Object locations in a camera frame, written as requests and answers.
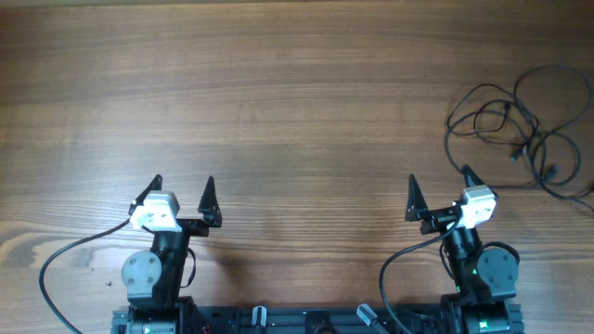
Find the wooden table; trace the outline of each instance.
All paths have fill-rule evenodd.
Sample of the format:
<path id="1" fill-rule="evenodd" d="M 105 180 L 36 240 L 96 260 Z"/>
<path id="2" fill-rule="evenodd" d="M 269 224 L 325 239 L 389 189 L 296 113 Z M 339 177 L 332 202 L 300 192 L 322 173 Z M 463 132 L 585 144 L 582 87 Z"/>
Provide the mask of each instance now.
<path id="1" fill-rule="evenodd" d="M 426 239 L 403 220 L 407 176 L 433 208 L 463 188 L 443 147 L 453 104 L 551 61 L 594 74 L 593 14 L 538 1 L 0 11 L 0 332 L 66 332 L 39 268 L 123 221 L 155 173 L 180 216 L 216 180 L 223 228 L 192 239 L 198 273 L 183 290 L 198 304 L 381 304 L 383 261 Z M 583 98 L 563 78 L 527 83 L 545 127 Z M 584 162 L 570 189 L 592 179 L 593 120 L 568 132 Z M 568 171 L 563 148 L 551 142 L 550 154 Z M 506 149 L 457 139 L 452 150 L 487 182 L 527 178 Z M 527 332 L 591 332 L 592 215 L 543 191 L 499 195 L 479 230 L 522 255 Z M 50 295 L 83 332 L 107 332 L 127 305 L 123 261 L 150 241 L 127 227 L 64 254 L 47 272 Z M 386 279 L 393 302 L 455 291 L 436 246 Z"/>

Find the wood grain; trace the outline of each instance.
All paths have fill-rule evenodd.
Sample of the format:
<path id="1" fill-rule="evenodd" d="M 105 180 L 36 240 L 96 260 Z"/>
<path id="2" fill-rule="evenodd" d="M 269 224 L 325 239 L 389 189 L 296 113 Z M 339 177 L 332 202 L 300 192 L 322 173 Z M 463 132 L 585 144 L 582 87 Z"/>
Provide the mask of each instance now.
<path id="1" fill-rule="evenodd" d="M 537 1 L 1 10 L 0 332 L 66 332 L 39 268 L 125 219 L 155 173 L 180 215 L 216 180 L 223 228 L 191 241 L 198 273 L 184 293 L 198 304 L 380 304 L 382 262 L 425 239 L 403 221 L 407 176 L 432 207 L 462 188 L 443 149 L 453 104 L 551 61 L 594 74 L 593 13 Z M 583 98 L 564 80 L 527 83 L 545 126 Z M 590 114 L 570 132 L 584 165 L 569 189 L 591 180 L 592 124 Z M 488 182 L 527 177 L 500 148 L 452 149 Z M 570 168 L 560 143 L 551 155 Z M 591 215 L 541 191 L 499 195 L 480 233 L 523 257 L 527 332 L 591 332 Z M 127 304 L 123 261 L 149 243 L 126 228 L 64 254 L 47 272 L 50 295 L 83 332 L 107 332 Z M 394 302 L 454 290 L 436 247 L 387 275 Z"/>

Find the wooden tabletop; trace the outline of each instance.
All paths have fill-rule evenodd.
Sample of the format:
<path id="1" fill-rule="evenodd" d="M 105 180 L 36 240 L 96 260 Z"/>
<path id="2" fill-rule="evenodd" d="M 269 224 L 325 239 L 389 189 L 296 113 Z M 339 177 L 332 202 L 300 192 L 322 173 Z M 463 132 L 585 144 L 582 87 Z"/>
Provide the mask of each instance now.
<path id="1" fill-rule="evenodd" d="M 463 188 L 444 152 L 452 106 L 543 63 L 594 74 L 594 7 L 568 3 L 0 11 L 0 332 L 67 331 L 40 293 L 41 265 L 126 219 L 156 173 L 180 216 L 215 178 L 223 227 L 191 240 L 198 272 L 182 290 L 197 304 L 380 305 L 381 264 L 427 239 L 403 219 L 408 175 L 432 208 Z M 545 128 L 584 98 L 565 79 L 526 83 Z M 565 132 L 583 160 L 567 189 L 593 178 L 593 123 L 590 113 Z M 463 138 L 452 152 L 487 182 L 529 179 L 507 148 Z M 562 142 L 549 154 L 571 169 Z M 539 190 L 499 196 L 479 233 L 522 255 L 515 301 L 527 332 L 591 332 L 591 213 Z M 107 332 L 127 305 L 123 261 L 150 241 L 130 226 L 65 253 L 47 271 L 49 294 L 84 333 Z M 386 281 L 391 302 L 455 291 L 436 245 L 392 264 Z"/>

